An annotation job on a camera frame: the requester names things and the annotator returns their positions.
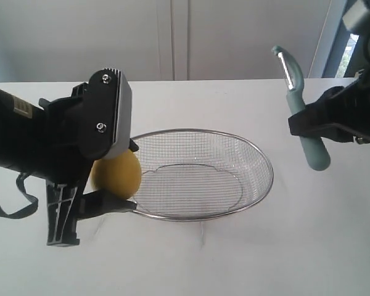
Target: black strap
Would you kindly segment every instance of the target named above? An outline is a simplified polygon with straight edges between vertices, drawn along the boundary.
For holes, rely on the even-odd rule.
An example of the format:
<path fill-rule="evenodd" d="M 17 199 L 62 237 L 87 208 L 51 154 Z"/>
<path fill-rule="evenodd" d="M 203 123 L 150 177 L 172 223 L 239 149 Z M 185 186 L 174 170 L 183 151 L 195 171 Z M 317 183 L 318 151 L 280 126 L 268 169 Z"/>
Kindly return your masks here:
<path fill-rule="evenodd" d="M 34 214 L 34 212 L 37 211 L 38 199 L 35 196 L 28 194 L 25 189 L 25 179 L 29 176 L 30 174 L 28 173 L 20 173 L 17 178 L 17 187 L 19 191 L 23 194 L 23 196 L 25 196 L 29 200 L 30 204 L 12 214 L 7 214 L 0 206 L 0 217 L 8 219 L 22 219 L 24 217 L 30 216 L 31 214 Z"/>

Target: metal strainer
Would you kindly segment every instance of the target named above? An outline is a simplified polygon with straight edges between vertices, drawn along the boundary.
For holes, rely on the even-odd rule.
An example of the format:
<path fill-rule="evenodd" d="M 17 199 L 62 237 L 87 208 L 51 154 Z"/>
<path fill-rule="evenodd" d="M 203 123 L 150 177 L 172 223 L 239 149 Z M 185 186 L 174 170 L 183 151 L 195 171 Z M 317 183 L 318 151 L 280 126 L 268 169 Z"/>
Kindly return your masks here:
<path fill-rule="evenodd" d="M 266 155 L 246 139 L 204 129 L 133 138 L 142 181 L 134 212 L 171 221 L 225 216 L 255 205 L 273 185 Z"/>

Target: lemon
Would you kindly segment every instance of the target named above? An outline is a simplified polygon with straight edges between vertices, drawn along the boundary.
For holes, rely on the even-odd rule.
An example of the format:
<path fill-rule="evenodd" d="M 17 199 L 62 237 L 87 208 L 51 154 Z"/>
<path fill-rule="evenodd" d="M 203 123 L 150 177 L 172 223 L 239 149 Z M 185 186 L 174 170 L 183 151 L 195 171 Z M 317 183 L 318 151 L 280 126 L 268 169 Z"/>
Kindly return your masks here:
<path fill-rule="evenodd" d="M 105 189 L 121 199 L 129 199 L 140 187 L 141 166 L 135 154 L 127 149 L 115 158 L 96 160 L 91 181 L 95 190 Z"/>

